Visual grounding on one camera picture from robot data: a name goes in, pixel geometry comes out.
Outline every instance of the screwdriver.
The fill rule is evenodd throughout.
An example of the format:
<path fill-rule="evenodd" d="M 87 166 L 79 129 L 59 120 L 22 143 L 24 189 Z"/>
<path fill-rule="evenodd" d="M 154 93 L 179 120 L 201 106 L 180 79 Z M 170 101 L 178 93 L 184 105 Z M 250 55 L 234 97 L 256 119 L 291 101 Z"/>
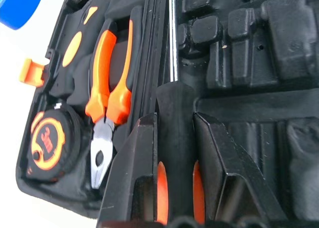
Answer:
<path fill-rule="evenodd" d="M 176 0 L 169 0 L 170 82 L 158 87 L 159 144 L 157 221 L 179 216 L 205 222 L 202 179 L 193 131 L 194 90 L 179 82 Z"/>
<path fill-rule="evenodd" d="M 129 38 L 121 79 L 115 89 L 109 91 L 110 61 L 116 43 L 116 24 L 108 19 L 100 32 L 94 50 L 93 85 L 85 113 L 95 123 L 91 141 L 91 185 L 98 189 L 113 157 L 113 131 L 115 125 L 126 123 L 131 110 L 131 96 L 137 59 L 142 40 L 142 7 L 131 11 Z M 97 155 L 102 152 L 103 161 L 96 164 Z"/>
<path fill-rule="evenodd" d="M 67 98 L 74 92 L 73 73 L 82 63 L 82 59 L 93 53 L 110 1 L 92 0 L 84 11 L 58 68 L 58 76 L 50 90 L 52 96 Z"/>

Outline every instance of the black and orange handle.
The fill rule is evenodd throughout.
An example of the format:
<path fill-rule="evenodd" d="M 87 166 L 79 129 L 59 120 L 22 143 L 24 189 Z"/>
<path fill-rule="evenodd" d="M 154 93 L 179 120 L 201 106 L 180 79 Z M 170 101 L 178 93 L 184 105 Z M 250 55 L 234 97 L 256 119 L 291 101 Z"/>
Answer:
<path fill-rule="evenodd" d="M 109 73 L 112 52 L 116 44 L 116 24 L 108 19 L 104 22 L 94 49 L 92 71 L 92 89 L 85 113 L 96 123 L 105 116 L 110 95 Z"/>
<path fill-rule="evenodd" d="M 129 41 L 121 79 L 109 97 L 106 116 L 115 124 L 126 123 L 131 110 L 131 97 L 142 40 L 143 8 L 133 8 L 129 25 Z"/>
<path fill-rule="evenodd" d="M 205 220 L 204 194 L 193 130 L 194 90 L 181 82 L 158 87 L 158 203 L 157 221 L 167 224 L 179 216 Z"/>
<path fill-rule="evenodd" d="M 73 93 L 73 72 L 83 57 L 93 53 L 109 4 L 110 0 L 92 0 L 83 13 L 62 58 L 58 76 L 50 91 L 51 95 L 60 98 Z"/>

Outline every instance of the pliers jaw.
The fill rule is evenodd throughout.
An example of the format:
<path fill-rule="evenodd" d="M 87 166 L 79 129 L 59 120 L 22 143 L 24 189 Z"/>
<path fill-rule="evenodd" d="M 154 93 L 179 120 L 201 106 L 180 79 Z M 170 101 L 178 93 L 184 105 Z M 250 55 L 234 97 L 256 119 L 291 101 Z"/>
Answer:
<path fill-rule="evenodd" d="M 94 135 L 91 141 L 91 186 L 93 189 L 99 189 L 112 162 L 113 131 L 114 123 L 109 119 L 104 121 L 104 118 L 102 118 L 94 126 Z M 97 165 L 96 158 L 99 152 L 103 154 L 103 161 Z"/>

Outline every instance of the orange clip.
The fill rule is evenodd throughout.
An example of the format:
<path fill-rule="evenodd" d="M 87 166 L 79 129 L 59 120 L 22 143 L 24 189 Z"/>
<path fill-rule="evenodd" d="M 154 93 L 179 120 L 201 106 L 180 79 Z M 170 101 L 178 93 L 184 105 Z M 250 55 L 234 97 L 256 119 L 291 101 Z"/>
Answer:
<path fill-rule="evenodd" d="M 25 84 L 41 87 L 44 84 L 42 74 L 44 65 L 37 64 L 31 59 L 26 59 L 19 77 L 19 80 Z"/>

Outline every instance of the pliers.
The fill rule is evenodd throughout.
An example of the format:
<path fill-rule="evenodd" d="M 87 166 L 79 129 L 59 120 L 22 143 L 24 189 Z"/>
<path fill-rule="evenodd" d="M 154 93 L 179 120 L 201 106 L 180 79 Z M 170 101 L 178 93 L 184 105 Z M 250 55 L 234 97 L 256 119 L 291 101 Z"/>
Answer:
<path fill-rule="evenodd" d="M 121 79 L 115 89 L 109 90 L 109 71 L 113 48 L 116 44 L 117 25 L 106 19 L 94 49 L 93 84 L 90 100 L 85 108 L 94 126 L 91 141 L 91 185 L 98 189 L 113 157 L 113 132 L 117 125 L 127 122 L 131 110 L 131 96 L 134 75 L 142 40 L 143 9 L 132 9 L 129 24 L 129 39 L 126 60 Z M 102 152 L 103 162 L 96 163 L 97 155 Z"/>

